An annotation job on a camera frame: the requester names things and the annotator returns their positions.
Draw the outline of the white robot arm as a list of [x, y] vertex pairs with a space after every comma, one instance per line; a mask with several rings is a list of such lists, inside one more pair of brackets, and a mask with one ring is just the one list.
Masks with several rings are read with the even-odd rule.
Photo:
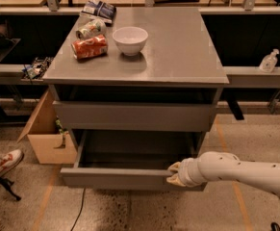
[[280, 163], [241, 161], [232, 153], [209, 151], [171, 165], [167, 183], [193, 188], [215, 181], [237, 181], [280, 196]]

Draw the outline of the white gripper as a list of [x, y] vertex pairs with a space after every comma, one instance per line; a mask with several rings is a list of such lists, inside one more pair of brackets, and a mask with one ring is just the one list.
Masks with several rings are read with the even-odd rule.
[[206, 163], [199, 158], [188, 158], [180, 162], [175, 162], [168, 167], [171, 172], [177, 172], [166, 178], [168, 184], [178, 187], [196, 187], [207, 180], [204, 177], [203, 169]]

